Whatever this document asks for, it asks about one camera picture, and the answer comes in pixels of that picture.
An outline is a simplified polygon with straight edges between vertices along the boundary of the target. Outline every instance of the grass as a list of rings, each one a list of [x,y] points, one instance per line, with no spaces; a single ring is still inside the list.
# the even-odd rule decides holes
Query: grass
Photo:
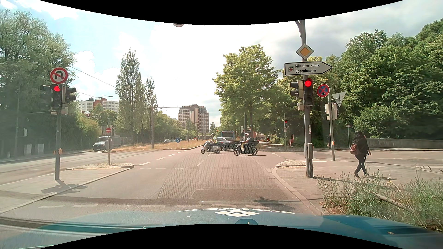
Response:
[[[181,141],[178,144],[177,147],[177,143],[176,142],[171,142],[171,143],[158,143],[158,144],[154,144],[154,150],[156,149],[189,149],[189,148],[193,148],[199,145],[203,145],[204,141],[203,140],[190,140],[188,141]],[[128,145],[128,146],[123,146],[121,148],[117,148],[117,149],[113,149],[112,151],[138,151],[138,150],[153,150],[151,148],[151,144],[134,144],[134,145]]]
[[[443,182],[417,177],[396,185],[378,172],[350,180],[342,174],[337,179],[319,179],[317,185],[331,214],[349,214],[383,218],[443,232]],[[377,197],[385,196],[404,208]]]

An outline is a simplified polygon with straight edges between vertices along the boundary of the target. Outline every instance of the road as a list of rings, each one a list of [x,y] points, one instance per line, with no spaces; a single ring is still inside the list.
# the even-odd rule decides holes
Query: road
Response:
[[[112,153],[113,162],[133,163],[133,169],[3,213],[10,218],[64,220],[114,210],[167,211],[194,208],[250,208],[313,214],[277,181],[277,163],[297,159],[303,152],[259,151],[234,156],[200,150]],[[328,163],[331,153],[314,152],[314,170]],[[337,160],[357,161],[348,151]],[[62,169],[107,161],[106,153],[86,152],[62,158]],[[443,169],[443,152],[373,151],[368,162],[380,165],[430,165]],[[0,184],[50,174],[54,159],[0,165]]]

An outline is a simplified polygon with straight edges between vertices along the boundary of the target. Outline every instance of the red backpack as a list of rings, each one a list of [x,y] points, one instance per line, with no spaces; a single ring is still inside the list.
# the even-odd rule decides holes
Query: red backpack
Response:
[[[352,155],[358,155],[360,154],[360,151],[358,150],[358,147],[356,144],[352,144],[351,148],[349,149]]]

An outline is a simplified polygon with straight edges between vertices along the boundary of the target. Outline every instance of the scooter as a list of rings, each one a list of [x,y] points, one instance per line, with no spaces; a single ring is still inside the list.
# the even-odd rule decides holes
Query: scooter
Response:
[[[200,151],[202,154],[204,154],[205,152],[214,152],[214,153],[220,153],[220,147],[219,146],[207,146],[208,144],[210,144],[211,141],[206,141],[205,144],[203,145],[202,150]]]
[[[255,145],[257,143],[258,143],[258,141],[254,141],[253,143],[249,142],[249,143],[245,144],[244,145],[244,147],[246,146],[245,151],[241,150],[241,143],[238,144],[237,147],[234,149],[234,155],[236,155],[236,156],[239,156],[240,154],[251,154],[253,156],[257,155],[258,150],[255,147]]]

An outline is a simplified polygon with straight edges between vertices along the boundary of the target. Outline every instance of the bus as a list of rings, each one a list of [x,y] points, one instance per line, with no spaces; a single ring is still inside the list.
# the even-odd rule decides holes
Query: bus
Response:
[[[235,132],[233,131],[222,131],[221,132],[222,137],[230,137],[235,139]]]

